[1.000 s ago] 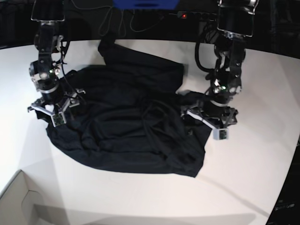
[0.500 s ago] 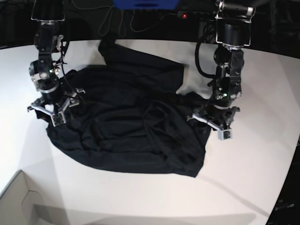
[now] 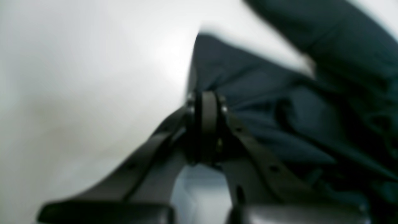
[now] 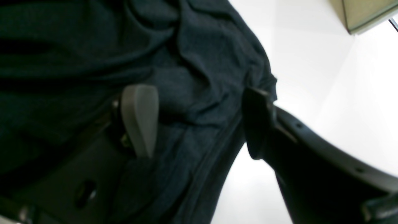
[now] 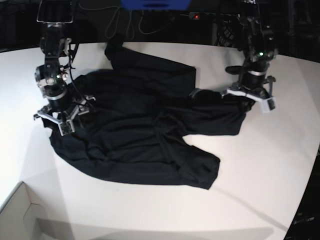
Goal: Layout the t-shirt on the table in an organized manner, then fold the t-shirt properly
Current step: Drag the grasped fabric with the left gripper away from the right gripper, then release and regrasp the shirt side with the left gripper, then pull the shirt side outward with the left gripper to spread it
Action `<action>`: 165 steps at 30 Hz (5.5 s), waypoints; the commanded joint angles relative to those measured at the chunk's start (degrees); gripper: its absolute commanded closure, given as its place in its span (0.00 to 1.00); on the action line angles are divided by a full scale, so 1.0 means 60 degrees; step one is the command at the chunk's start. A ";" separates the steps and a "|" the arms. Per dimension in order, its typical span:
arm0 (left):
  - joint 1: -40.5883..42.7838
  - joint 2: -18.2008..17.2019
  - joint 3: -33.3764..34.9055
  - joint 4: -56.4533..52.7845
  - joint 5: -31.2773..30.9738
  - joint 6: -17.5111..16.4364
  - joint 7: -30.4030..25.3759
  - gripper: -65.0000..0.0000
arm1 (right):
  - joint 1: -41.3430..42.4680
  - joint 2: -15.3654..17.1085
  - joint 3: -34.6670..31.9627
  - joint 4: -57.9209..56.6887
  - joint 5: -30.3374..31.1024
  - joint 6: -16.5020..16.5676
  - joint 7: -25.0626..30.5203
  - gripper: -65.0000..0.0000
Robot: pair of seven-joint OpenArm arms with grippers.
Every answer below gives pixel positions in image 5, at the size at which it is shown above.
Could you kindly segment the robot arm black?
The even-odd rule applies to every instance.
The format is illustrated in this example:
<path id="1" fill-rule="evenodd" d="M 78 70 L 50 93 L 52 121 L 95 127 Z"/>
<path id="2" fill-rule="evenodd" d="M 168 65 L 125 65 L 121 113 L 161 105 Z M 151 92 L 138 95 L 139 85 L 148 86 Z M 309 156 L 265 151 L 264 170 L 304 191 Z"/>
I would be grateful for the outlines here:
<path id="1" fill-rule="evenodd" d="M 75 84 L 68 85 L 72 77 L 72 62 L 77 48 L 71 48 L 72 39 L 65 34 L 66 25 L 74 18 L 72 1 L 42 0 L 37 22 L 44 26 L 40 49 L 44 63 L 35 70 L 35 81 L 48 105 L 33 116 L 57 127 L 61 136 L 75 132 L 74 119 L 93 109 L 92 95 L 84 95 Z"/>
<path id="2" fill-rule="evenodd" d="M 242 65 L 227 66 L 225 72 L 236 75 L 237 81 L 220 94 L 245 97 L 259 104 L 261 111 L 269 113 L 276 109 L 273 83 L 276 78 L 267 75 L 270 62 L 278 54 L 271 24 L 269 0 L 237 0 L 238 21 L 242 26 Z"/>

